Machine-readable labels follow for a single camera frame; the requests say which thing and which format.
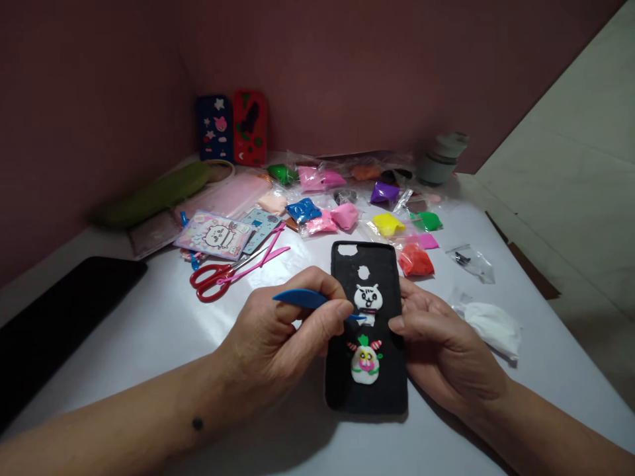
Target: mole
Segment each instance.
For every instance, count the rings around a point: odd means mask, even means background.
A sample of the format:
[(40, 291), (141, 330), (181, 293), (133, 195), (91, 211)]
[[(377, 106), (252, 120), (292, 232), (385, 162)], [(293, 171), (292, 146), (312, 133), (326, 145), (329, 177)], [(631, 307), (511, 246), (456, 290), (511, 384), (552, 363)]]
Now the mole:
[(203, 419), (199, 416), (192, 420), (192, 426), (196, 431), (201, 431), (203, 429)]

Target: white clay figure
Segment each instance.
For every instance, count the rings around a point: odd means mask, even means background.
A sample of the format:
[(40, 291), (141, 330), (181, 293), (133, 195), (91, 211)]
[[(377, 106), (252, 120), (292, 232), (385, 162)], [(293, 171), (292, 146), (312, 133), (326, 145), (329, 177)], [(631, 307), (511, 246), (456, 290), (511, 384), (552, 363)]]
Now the white clay figure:
[(357, 321), (359, 325), (375, 325), (375, 314), (381, 309), (384, 300), (382, 294), (377, 289), (377, 285), (374, 286), (360, 286), (357, 285), (357, 291), (355, 292), (355, 305), (359, 309), (358, 314), (362, 317), (366, 317), (364, 320)]

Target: scissor handle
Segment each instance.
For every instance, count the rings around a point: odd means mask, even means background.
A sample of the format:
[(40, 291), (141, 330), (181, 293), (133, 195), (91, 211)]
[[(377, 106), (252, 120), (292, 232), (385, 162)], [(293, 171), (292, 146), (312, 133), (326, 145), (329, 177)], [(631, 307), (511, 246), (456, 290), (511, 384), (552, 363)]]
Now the scissor handle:
[[(198, 270), (192, 273), (192, 276), (190, 276), (190, 284), (192, 285), (193, 288), (199, 288), (203, 286), (204, 284), (207, 284), (207, 281), (209, 280), (216, 281), (218, 279), (219, 274), (223, 274), (226, 270), (230, 268), (231, 266), (228, 264), (208, 264), (207, 266), (203, 266), (202, 268), (199, 268)], [(196, 281), (201, 274), (205, 274), (212, 270), (214, 271), (214, 273), (211, 276), (208, 276), (207, 278), (201, 281)]]
[[(223, 295), (227, 292), (227, 289), (229, 288), (231, 282), (224, 282), (223, 284), (221, 284), (220, 289), (216, 293), (212, 294), (211, 296), (204, 296), (203, 293), (209, 290), (210, 288), (213, 288), (218, 282), (218, 280), (232, 277), (236, 273), (236, 271), (228, 264), (225, 264), (223, 266), (219, 266), (217, 264), (210, 264), (209, 266), (205, 266), (205, 268), (207, 268), (208, 270), (210, 268), (218, 269), (218, 270), (213, 275), (209, 276), (203, 281), (196, 283), (196, 286), (195, 286), (196, 296), (199, 301), (204, 303), (210, 303), (210, 302), (216, 301), (217, 299), (222, 298)], [(192, 280), (195, 280), (196, 277), (200, 276), (202, 273), (199, 273), (198, 276), (194, 276), (195, 274), (196, 273), (192, 274), (192, 276), (190, 277), (190, 282), (192, 282)]]

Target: black smartphone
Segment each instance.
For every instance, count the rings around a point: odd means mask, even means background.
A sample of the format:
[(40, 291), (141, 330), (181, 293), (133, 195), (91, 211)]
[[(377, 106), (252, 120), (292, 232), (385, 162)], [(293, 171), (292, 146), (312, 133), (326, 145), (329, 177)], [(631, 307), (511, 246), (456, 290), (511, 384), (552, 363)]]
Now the black smartphone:
[(147, 269), (140, 261), (88, 258), (0, 329), (0, 432)]
[(361, 320), (329, 341), (325, 396), (333, 410), (401, 415), (408, 407), (403, 338), (388, 327), (402, 313), (395, 249), (380, 243), (336, 241), (331, 274)]

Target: green clay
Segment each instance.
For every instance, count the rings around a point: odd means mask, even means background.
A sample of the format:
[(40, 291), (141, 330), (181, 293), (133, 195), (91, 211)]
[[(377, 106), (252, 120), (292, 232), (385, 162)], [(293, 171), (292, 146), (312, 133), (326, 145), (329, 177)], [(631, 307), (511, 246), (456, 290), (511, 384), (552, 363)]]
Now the green clay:
[(410, 219), (413, 220), (414, 226), (423, 231), (434, 231), (443, 226), (437, 214), (431, 212), (410, 214)]
[(286, 165), (276, 164), (267, 167), (270, 176), (280, 182), (281, 185), (291, 185), (296, 180), (300, 180), (300, 176), (296, 171), (289, 169)]

